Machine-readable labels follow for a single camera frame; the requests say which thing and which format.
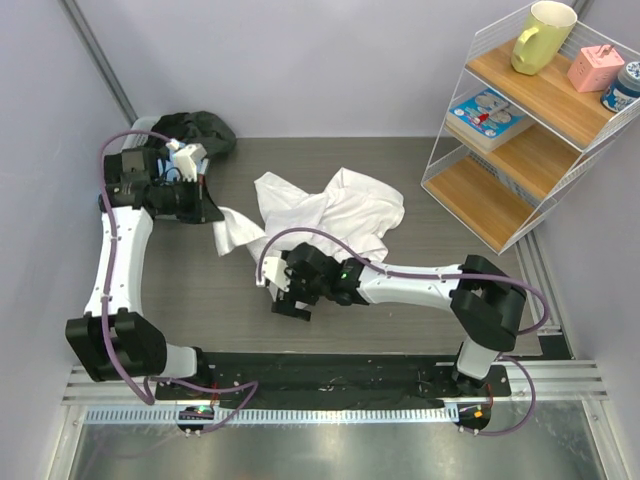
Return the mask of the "black shirt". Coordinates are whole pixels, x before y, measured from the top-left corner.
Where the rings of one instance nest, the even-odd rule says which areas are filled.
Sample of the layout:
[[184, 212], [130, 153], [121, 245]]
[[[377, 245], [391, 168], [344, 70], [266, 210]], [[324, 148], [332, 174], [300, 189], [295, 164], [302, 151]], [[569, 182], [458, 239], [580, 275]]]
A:
[[185, 144], [199, 143], [207, 155], [214, 158], [231, 153], [237, 143], [233, 130], [209, 111], [164, 115], [153, 125], [152, 131]]

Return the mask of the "blue white book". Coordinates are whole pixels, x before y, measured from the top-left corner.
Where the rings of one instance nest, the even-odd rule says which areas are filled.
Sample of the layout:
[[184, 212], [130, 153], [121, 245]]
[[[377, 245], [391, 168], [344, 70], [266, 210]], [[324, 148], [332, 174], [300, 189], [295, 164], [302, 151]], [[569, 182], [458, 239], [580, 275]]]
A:
[[498, 92], [486, 88], [449, 108], [445, 127], [484, 153], [534, 125], [534, 120]]

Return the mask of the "blue white tin can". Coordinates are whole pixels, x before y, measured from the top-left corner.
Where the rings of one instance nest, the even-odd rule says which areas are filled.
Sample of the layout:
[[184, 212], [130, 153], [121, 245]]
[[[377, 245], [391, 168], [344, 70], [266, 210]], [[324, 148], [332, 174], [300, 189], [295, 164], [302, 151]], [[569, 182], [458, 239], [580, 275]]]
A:
[[622, 67], [602, 94], [600, 101], [611, 112], [621, 112], [639, 98], [640, 63], [632, 61]]

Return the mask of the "light blue shirt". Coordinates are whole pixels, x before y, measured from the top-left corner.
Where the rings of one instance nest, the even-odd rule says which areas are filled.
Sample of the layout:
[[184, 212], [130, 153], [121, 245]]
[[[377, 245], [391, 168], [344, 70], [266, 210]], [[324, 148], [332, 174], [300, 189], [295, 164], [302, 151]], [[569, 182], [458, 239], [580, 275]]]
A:
[[170, 158], [158, 158], [156, 161], [158, 176], [157, 184], [175, 183], [182, 180], [180, 170], [174, 166]]

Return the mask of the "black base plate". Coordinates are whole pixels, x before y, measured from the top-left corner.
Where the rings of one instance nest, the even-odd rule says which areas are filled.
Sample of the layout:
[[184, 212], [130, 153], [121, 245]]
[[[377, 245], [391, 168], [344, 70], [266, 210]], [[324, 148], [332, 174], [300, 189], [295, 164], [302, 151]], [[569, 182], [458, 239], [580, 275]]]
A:
[[502, 365], [493, 365], [476, 390], [459, 386], [451, 355], [207, 352], [204, 360], [214, 387], [258, 381], [253, 408], [368, 408], [385, 401], [511, 395]]

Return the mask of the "grey plastic basket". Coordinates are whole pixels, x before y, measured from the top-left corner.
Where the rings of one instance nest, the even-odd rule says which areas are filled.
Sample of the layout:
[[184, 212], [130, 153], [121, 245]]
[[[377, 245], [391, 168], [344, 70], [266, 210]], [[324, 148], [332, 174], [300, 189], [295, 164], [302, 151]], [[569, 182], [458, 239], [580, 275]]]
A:
[[[134, 132], [125, 137], [121, 151], [104, 157], [106, 193], [112, 208], [144, 208], [149, 213], [149, 188], [165, 185], [155, 182], [158, 176], [156, 161], [158, 158], [169, 158], [165, 144], [175, 138], [152, 131], [158, 120], [157, 117], [136, 120], [132, 125]], [[196, 181], [206, 184], [208, 166], [206, 155], [199, 166]]]

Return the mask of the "yellow green mug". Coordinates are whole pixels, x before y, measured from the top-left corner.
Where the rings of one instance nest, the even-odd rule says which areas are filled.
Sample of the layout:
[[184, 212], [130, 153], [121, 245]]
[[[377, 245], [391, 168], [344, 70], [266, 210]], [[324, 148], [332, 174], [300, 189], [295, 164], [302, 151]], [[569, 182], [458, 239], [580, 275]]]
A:
[[532, 4], [511, 54], [513, 69], [533, 76], [547, 66], [578, 20], [575, 10], [559, 1]]

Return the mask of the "aluminium rail frame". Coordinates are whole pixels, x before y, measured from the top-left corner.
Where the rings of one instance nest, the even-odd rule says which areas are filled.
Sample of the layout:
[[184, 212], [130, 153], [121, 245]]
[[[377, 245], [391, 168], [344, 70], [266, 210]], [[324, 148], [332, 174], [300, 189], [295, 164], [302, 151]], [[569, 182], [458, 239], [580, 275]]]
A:
[[591, 360], [523, 359], [510, 366], [515, 397], [476, 437], [448, 423], [365, 417], [267, 424], [203, 439], [155, 421], [155, 409], [83, 384], [54, 448], [52, 479], [631, 479], [621, 425]]

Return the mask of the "white long sleeve shirt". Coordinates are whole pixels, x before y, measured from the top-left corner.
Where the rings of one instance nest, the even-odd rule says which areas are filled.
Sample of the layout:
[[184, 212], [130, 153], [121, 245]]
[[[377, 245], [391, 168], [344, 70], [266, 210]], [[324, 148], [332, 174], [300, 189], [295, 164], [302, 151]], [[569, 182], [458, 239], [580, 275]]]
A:
[[404, 196], [373, 177], [341, 168], [320, 193], [308, 193], [267, 172], [254, 181], [263, 226], [223, 207], [224, 220], [212, 225], [220, 257], [246, 247], [257, 260], [266, 243], [283, 230], [310, 227], [347, 244], [358, 255], [382, 261], [388, 255], [384, 235], [405, 214]]

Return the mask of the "pink cube box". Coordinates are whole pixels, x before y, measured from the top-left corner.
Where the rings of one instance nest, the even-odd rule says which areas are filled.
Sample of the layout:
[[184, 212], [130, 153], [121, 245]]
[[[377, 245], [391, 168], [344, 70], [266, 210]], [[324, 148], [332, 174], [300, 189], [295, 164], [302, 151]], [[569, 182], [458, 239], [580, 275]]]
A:
[[625, 65], [611, 44], [583, 47], [570, 66], [567, 77], [579, 93], [602, 91]]

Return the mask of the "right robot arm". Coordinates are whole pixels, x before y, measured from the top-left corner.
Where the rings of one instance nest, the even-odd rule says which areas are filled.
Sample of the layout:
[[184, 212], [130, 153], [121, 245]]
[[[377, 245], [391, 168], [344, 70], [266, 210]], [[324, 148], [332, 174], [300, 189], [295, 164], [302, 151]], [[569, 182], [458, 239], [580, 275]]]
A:
[[304, 321], [307, 306], [321, 298], [341, 306], [408, 304], [452, 314], [466, 337], [451, 380], [461, 394], [479, 394], [492, 363], [514, 349], [526, 293], [486, 258], [469, 255], [462, 264], [423, 268], [358, 260], [343, 261], [302, 243], [259, 262], [259, 282], [274, 297], [275, 313]]

